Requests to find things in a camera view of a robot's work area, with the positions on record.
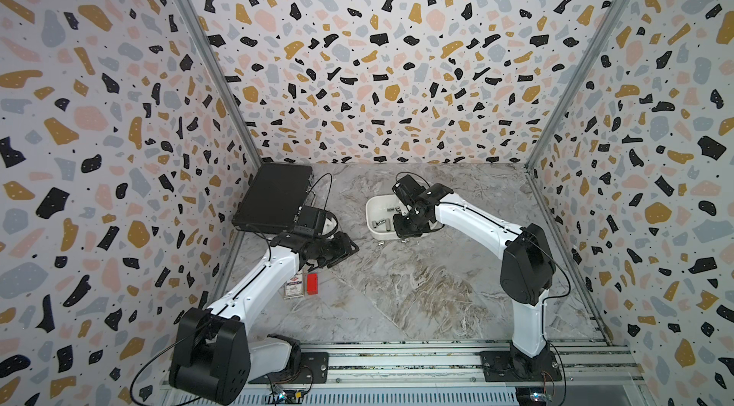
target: gray marble surface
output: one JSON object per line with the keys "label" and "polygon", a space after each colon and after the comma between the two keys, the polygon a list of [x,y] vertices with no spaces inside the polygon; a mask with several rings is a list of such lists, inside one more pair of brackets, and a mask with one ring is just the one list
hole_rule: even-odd
{"label": "gray marble surface", "polygon": [[[512,338],[512,302],[499,284],[500,260],[479,243],[451,227],[406,243],[378,245],[372,239],[365,222],[367,199],[391,194],[400,171],[443,183],[507,221],[543,227],[555,260],[566,267],[519,166],[314,164],[315,178],[334,175],[327,208],[361,250],[331,270],[318,271],[317,295],[284,300],[282,291],[276,294],[255,321],[252,337],[280,333],[304,342]],[[327,188],[328,177],[315,188],[314,205],[323,206]],[[229,286],[257,264],[265,248],[262,239],[246,234]],[[550,294],[565,291],[558,272]],[[548,301],[547,334],[601,338],[590,317],[572,289],[568,297]]]}

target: black mounting plate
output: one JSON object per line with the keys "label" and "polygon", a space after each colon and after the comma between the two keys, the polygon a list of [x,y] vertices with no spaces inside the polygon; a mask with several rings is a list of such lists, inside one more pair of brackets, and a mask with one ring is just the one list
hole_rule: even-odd
{"label": "black mounting plate", "polygon": [[[311,384],[311,373],[313,373],[314,384],[325,384],[326,374],[329,372],[329,353],[328,352],[303,352],[301,354],[301,366],[295,379],[289,380],[288,384]],[[258,377],[249,382],[250,384],[269,384],[268,378],[265,376]]]}
{"label": "black mounting plate", "polygon": [[[512,368],[512,358],[509,350],[489,350],[480,352],[479,357],[482,360],[482,371],[484,372],[484,382],[543,382],[542,373],[531,377],[519,377]],[[551,352],[547,359],[547,365],[541,366],[541,372],[545,371],[550,374],[546,376],[546,382],[553,380],[559,382],[563,380],[563,376],[558,368],[558,362],[555,361],[555,354]]]}

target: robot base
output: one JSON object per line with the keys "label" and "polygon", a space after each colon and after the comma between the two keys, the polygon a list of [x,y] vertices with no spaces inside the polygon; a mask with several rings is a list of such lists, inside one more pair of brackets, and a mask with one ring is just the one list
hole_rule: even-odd
{"label": "robot base", "polygon": [[559,365],[547,344],[541,353],[533,358],[520,352],[512,343],[509,350],[481,352],[479,357],[482,359],[485,382],[508,383],[535,380],[541,383],[543,382],[543,372],[546,373],[546,381],[550,379],[554,382],[563,380],[558,368]]}

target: patterned wall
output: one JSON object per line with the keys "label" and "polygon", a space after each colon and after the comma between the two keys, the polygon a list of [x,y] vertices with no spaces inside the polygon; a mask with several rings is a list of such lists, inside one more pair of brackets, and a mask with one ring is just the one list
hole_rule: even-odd
{"label": "patterned wall", "polygon": [[250,165],[170,0],[0,5],[0,403],[129,404],[209,300]]}
{"label": "patterned wall", "polygon": [[266,161],[520,162],[611,0],[193,0]]}
{"label": "patterned wall", "polygon": [[633,0],[535,175],[659,404],[732,404],[734,0]]}

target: metal frame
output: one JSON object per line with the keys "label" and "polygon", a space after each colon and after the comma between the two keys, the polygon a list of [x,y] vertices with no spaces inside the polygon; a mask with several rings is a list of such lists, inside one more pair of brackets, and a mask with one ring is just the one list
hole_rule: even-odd
{"label": "metal frame", "polygon": [[609,11],[607,11],[604,16],[602,24],[599,26],[599,29],[594,36],[592,36],[589,47],[586,48],[586,51],[581,56],[576,72],[571,77],[569,83],[566,84],[566,89],[561,95],[561,100],[557,103],[548,118],[546,126],[543,128],[543,132],[540,133],[540,138],[538,138],[535,143],[533,151],[531,151],[528,161],[525,164],[527,169],[532,169],[537,166],[544,148],[548,142],[551,141],[550,138],[554,134],[555,127],[558,126],[561,118],[563,118],[566,110],[568,110],[568,107],[571,105],[574,97],[576,97],[578,90],[581,89],[583,81],[589,75],[589,71],[591,71],[594,63],[599,57],[599,54],[601,54],[603,47],[606,45],[607,40],[614,31],[614,27],[619,22],[619,18],[622,16],[622,13],[627,9],[629,2],[630,0],[613,0],[611,2],[611,7],[609,7]]}
{"label": "metal frame", "polygon": [[194,4],[191,0],[171,1],[173,1],[176,7],[179,8],[181,19],[183,19],[183,24],[186,26],[188,33],[191,35],[194,46],[199,52],[199,55],[202,57],[204,67],[211,75],[211,79],[214,82],[216,90],[222,96],[222,101],[224,101],[225,109],[232,119],[232,124],[234,125],[235,130],[242,139],[242,144],[247,151],[247,156],[250,158],[252,164],[255,165],[255,169],[259,169],[263,163],[263,160],[258,153],[258,149],[255,146],[255,143],[252,141],[252,135],[247,129],[247,125],[244,123],[242,113],[239,111],[237,103],[234,101],[234,94],[229,88],[229,84],[227,83],[227,80],[222,73],[222,69],[219,67],[219,63],[216,62],[214,51],[211,49],[209,40],[204,33],[204,30],[201,28],[201,25],[199,25],[199,22],[197,20],[198,14],[196,12],[196,9],[194,8]]}

